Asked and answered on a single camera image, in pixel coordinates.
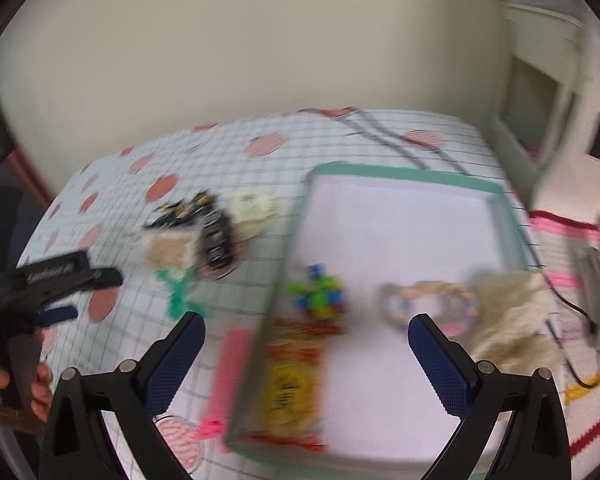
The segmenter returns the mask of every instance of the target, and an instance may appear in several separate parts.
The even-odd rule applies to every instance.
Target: beige cloth
[[[478,317],[463,344],[471,357],[489,360],[501,372],[531,375],[546,367],[558,376],[562,351],[544,323],[554,297],[542,273],[514,270],[487,276],[472,289]]]

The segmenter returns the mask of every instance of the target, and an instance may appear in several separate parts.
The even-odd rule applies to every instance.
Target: multicolored block toy
[[[344,285],[339,276],[327,276],[324,265],[306,268],[308,283],[289,282],[286,290],[298,296],[296,305],[314,321],[330,322],[346,310]]]

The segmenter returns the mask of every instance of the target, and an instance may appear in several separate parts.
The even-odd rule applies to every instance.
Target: yellow stripe
[[[599,379],[600,372],[592,375],[591,377],[587,377],[583,380],[583,382],[586,384],[594,384],[597,383]],[[585,395],[591,393],[593,390],[595,390],[595,388],[583,388],[578,383],[570,384],[569,386],[567,386],[567,389],[564,393],[564,403],[568,406],[574,400],[581,399]]]

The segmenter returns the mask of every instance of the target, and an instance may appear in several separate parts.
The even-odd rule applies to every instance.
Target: metal screw
[[[129,372],[133,372],[136,369],[137,364],[138,363],[136,363],[133,359],[125,359],[120,363],[118,370],[124,372],[125,374],[128,374]]]
[[[552,377],[551,370],[549,370],[549,368],[544,367],[538,368],[538,375],[542,377],[545,381],[548,381]]]
[[[75,376],[75,368],[67,368],[66,370],[64,370],[62,372],[62,375],[60,375],[60,377],[65,380],[65,381],[70,381],[71,379],[73,379]]]
[[[485,375],[493,374],[495,369],[496,367],[490,361],[480,361],[478,363],[478,370],[480,370]]]

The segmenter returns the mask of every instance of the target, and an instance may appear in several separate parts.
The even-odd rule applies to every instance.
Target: pink stripe
[[[557,270],[549,270],[546,274],[553,286],[561,286],[563,288],[580,288],[582,280],[576,274],[568,272],[558,272]]]
[[[569,238],[578,238],[589,242],[600,241],[600,234],[594,229],[581,229],[573,226],[560,224],[549,218],[532,218],[531,227],[534,231],[542,231],[554,235],[567,236]]]

